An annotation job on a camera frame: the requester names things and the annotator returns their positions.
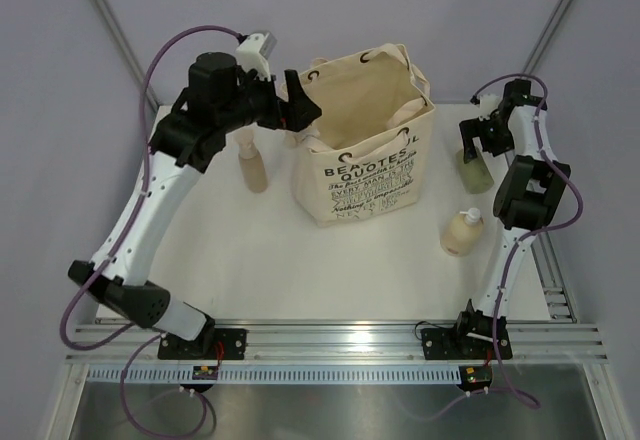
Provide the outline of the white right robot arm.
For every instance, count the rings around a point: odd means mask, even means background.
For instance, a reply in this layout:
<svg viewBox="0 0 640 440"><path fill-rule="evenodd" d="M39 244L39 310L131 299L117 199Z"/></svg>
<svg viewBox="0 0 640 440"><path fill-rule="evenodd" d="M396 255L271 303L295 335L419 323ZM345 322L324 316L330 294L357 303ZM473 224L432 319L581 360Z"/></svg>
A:
<svg viewBox="0 0 640 440"><path fill-rule="evenodd" d="M509 358L507 316L510 294L531 244L550 224L571 175L557 160L546 133L546 85L529 74L509 74L492 110L459 124L463 162L479 152L494 157L511 152L513 159L493 201L498 221L481 287L468 301L453 327L454 348L465 359Z"/></svg>

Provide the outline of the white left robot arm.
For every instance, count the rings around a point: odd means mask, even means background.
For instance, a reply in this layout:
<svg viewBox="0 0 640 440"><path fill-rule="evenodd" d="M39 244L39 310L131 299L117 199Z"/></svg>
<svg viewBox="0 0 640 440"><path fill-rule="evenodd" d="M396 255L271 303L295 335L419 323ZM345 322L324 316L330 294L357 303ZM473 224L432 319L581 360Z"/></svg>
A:
<svg viewBox="0 0 640 440"><path fill-rule="evenodd" d="M149 273L175 213L229 133L251 124L298 133L320 117L298 72L287 69L284 77L287 96L280 98L274 76L240 65L233 55L197 57L187 86L155 124L140 186L100 249L68 270L81 293L136 326L165 332L188 357L213 351L214 319L151 282Z"/></svg>

